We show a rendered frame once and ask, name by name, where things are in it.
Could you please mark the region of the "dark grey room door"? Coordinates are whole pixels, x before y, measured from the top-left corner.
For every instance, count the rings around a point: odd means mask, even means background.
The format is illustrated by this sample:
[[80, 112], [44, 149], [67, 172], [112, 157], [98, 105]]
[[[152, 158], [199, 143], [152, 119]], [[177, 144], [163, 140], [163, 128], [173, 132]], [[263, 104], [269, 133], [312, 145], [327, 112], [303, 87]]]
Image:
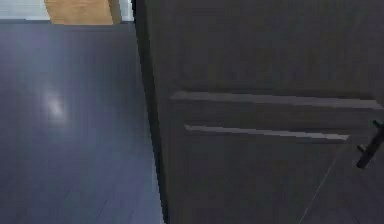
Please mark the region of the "dark grey room door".
[[131, 0], [164, 224], [384, 224], [384, 0]]

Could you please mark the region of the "light wooden cabinet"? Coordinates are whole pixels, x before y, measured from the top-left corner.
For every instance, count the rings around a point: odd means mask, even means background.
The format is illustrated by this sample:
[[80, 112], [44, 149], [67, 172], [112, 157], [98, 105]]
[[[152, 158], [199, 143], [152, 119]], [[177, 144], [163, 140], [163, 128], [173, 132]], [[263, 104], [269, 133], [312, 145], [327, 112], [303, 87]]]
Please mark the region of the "light wooden cabinet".
[[114, 25], [122, 21], [119, 0], [44, 0], [53, 24]]

